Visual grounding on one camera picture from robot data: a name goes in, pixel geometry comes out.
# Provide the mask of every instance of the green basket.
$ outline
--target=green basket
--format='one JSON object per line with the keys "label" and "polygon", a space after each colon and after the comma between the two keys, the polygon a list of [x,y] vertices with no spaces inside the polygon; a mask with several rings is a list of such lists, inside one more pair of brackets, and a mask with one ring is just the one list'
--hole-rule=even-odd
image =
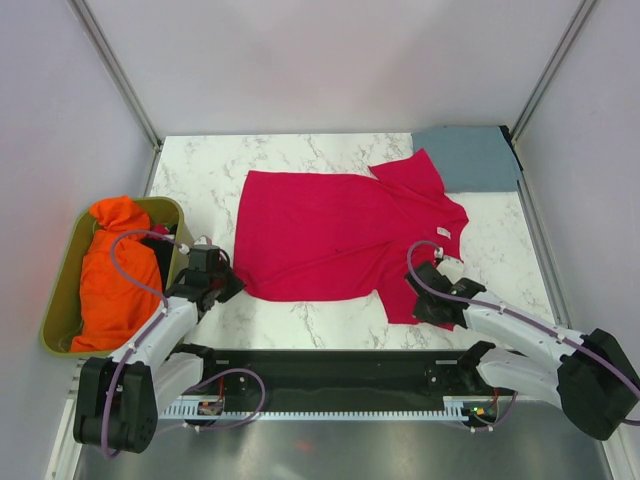
{"label": "green basket", "polygon": [[[166,197],[148,197],[133,200],[151,217],[151,224],[172,224],[178,225],[176,240],[181,243],[191,245],[193,238],[184,224],[184,214],[182,208],[176,202]],[[82,326],[80,315],[80,274],[82,272],[82,260],[89,251],[89,246],[93,240],[95,219],[89,213],[84,212],[73,227],[71,240],[67,246],[67,251],[62,261],[62,266],[58,272],[51,299],[47,307],[42,328],[40,329],[40,340],[44,348],[51,354],[61,357],[106,357],[110,351],[100,352],[78,352],[68,351],[71,339],[79,335]],[[176,274],[185,268],[188,263],[186,255],[171,256],[171,265],[167,287],[171,285]]]}

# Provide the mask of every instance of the plastic bin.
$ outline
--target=plastic bin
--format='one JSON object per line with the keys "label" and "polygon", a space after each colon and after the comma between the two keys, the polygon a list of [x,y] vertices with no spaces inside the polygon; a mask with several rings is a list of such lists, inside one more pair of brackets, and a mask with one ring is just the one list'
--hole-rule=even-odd
{"label": "plastic bin", "polygon": [[[148,197],[133,200],[151,217],[151,224],[177,224],[176,239],[191,245],[193,238],[184,224],[182,208],[166,197]],[[82,260],[93,240],[95,219],[85,211],[73,227],[71,240],[58,272],[58,278],[49,300],[49,305],[40,329],[40,340],[44,348],[53,355],[63,357],[106,357],[110,351],[71,353],[68,351],[71,339],[81,332],[80,315],[80,274]],[[174,248],[167,283],[188,263],[186,255],[180,255]]]}

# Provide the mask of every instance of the white marble surface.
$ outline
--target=white marble surface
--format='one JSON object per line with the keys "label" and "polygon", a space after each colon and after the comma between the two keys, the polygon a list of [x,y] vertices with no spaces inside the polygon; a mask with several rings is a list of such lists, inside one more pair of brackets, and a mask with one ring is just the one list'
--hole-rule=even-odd
{"label": "white marble surface", "polygon": [[[411,154],[408,134],[169,137],[151,195],[177,200],[194,237],[209,235],[232,254],[249,170],[370,175],[368,165]],[[470,219],[461,239],[465,275],[552,321],[517,194],[451,197]],[[243,292],[209,312],[188,340],[218,348],[466,349],[481,338],[462,328],[389,325],[376,292],[343,302],[295,303]]]}

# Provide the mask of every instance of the blue-gray mat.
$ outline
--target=blue-gray mat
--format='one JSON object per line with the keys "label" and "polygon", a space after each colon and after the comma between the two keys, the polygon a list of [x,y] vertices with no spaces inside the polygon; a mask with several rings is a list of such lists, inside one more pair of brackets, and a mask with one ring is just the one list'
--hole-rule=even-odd
{"label": "blue-gray mat", "polygon": [[513,192],[521,172],[500,127],[437,127],[411,134],[424,148],[447,192]]}

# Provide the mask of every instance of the gray floor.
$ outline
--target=gray floor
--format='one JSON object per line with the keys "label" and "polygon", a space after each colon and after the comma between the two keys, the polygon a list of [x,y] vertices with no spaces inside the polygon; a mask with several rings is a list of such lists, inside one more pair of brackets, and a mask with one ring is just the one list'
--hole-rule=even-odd
{"label": "gray floor", "polygon": [[430,422],[261,421],[199,435],[174,430],[141,455],[111,461],[85,448],[80,467],[83,480],[611,478],[599,442],[560,411],[521,402],[493,433]]}

